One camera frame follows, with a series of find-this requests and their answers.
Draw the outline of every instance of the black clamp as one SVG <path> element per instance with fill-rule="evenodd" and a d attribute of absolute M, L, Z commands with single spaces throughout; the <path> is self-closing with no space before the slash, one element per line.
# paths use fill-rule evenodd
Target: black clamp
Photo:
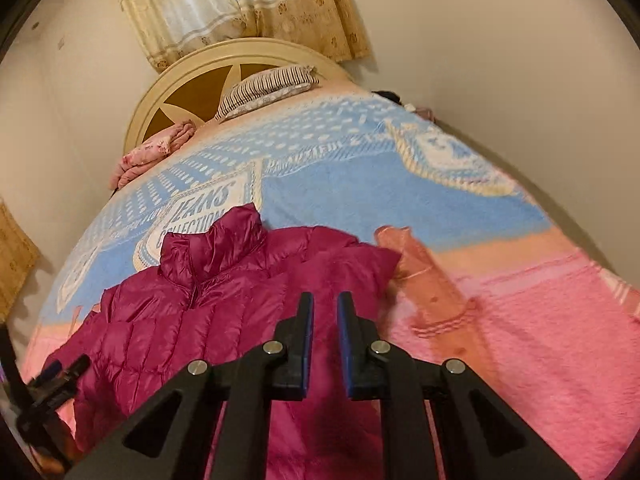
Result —
<path fill-rule="evenodd" d="M 65 478 L 201 480 L 226 401 L 210 478 L 262 480 L 271 401 L 305 398 L 312 329 L 313 296 L 305 292 L 273 340 L 221 365 L 192 361 Z"/>
<path fill-rule="evenodd" d="M 578 475 L 469 366 L 413 359 L 380 340 L 338 297 L 342 370 L 352 400 L 379 399 L 387 480 L 438 479 L 436 438 L 449 480 L 578 480 Z"/>
<path fill-rule="evenodd" d="M 15 361 L 9 331 L 2 324 L 0 364 L 6 375 L 10 400 L 18 413 L 18 433 L 40 455 L 54 458 L 69 471 L 73 463 L 64 451 L 65 432 L 56 410 L 78 393 L 78 380 L 91 361 L 83 354 L 66 370 L 59 361 L 54 361 L 27 384 L 22 381 Z"/>

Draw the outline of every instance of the beige curtain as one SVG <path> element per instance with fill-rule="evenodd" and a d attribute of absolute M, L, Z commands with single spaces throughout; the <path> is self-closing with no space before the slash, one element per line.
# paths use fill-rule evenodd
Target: beige curtain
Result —
<path fill-rule="evenodd" d="M 370 54 L 352 0 L 119 0 L 149 63 L 162 72 L 204 45 L 279 38 L 335 60 Z"/>
<path fill-rule="evenodd" d="M 236 0 L 119 0 L 149 63 L 162 72 L 204 45 L 241 38 Z"/>
<path fill-rule="evenodd" d="M 238 0 L 247 36 L 306 45 L 343 61 L 370 54 L 352 0 Z"/>
<path fill-rule="evenodd" d="M 9 314 L 37 259 L 38 249 L 0 199 L 0 321 Z"/>

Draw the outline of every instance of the pillow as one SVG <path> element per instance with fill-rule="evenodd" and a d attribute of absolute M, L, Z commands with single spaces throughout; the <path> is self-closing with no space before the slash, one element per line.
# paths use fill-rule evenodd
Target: pillow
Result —
<path fill-rule="evenodd" d="M 249 101 L 246 104 L 243 104 L 237 108 L 234 108 L 226 115 L 223 121 L 226 121 L 228 119 L 233 119 L 234 117 L 239 117 L 241 115 L 257 110 L 258 108 L 262 108 L 266 105 L 270 105 L 271 103 L 282 101 L 287 97 L 292 97 L 294 95 L 302 94 L 302 92 L 306 92 L 307 90 L 311 90 L 311 83 L 301 83 L 299 85 L 293 85 L 293 86 L 287 86 L 285 88 L 281 88 L 280 90 L 276 90 L 275 92 L 271 92 L 270 94 L 263 95 L 262 97 L 258 97 L 253 101 Z"/>
<path fill-rule="evenodd" d="M 318 84 L 318 78 L 313 75 L 313 71 L 314 67 L 309 65 L 288 65 L 253 74 L 232 86 L 222 97 L 214 119 L 221 121 L 235 108 L 277 90 L 302 83 Z"/>
<path fill-rule="evenodd" d="M 180 121 L 149 137 L 119 160 L 115 170 L 111 173 L 109 189 L 121 189 L 122 186 L 144 173 L 146 169 L 152 168 L 154 164 L 150 166 L 150 163 L 155 161 L 157 164 L 160 160 L 179 150 L 187 140 L 193 137 L 195 131 L 196 127 L 193 121 L 187 120 Z M 127 173 L 133 177 L 123 181 L 123 176 Z"/>

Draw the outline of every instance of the metal screw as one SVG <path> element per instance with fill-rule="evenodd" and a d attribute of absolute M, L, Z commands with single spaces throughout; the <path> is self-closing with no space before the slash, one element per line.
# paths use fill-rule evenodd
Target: metal screw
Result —
<path fill-rule="evenodd" d="M 449 359 L 445 366 L 452 374 L 461 374 L 466 370 L 465 364 L 460 359 Z"/>
<path fill-rule="evenodd" d="M 189 366 L 187 366 L 187 370 L 191 375 L 200 375 L 207 371 L 209 365 L 204 362 L 202 359 L 196 359 L 195 361 L 191 361 Z"/>
<path fill-rule="evenodd" d="M 386 341 L 382 341 L 382 339 L 378 339 L 377 341 L 371 343 L 371 349 L 376 354 L 386 354 L 387 352 L 389 352 L 389 350 L 391 350 L 391 345 Z"/>
<path fill-rule="evenodd" d="M 269 355 L 279 354 L 280 352 L 282 352 L 283 348 L 284 346 L 282 345 L 282 343 L 276 340 L 267 341 L 264 345 L 262 345 L 262 349 Z"/>

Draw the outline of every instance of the bedspread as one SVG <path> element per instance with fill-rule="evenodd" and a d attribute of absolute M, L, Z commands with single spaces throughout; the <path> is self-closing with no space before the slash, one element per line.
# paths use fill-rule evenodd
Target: bedspread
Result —
<path fill-rule="evenodd" d="M 383 335 L 414 357 L 466 359 L 581 478 L 602 480 L 638 431 L 637 291 L 463 143 L 346 83 L 206 124 L 118 192 L 55 281 L 24 375 L 105 288 L 158 264 L 167 232 L 204 232 L 248 202 L 270 228 L 326 225 L 401 251 Z"/>

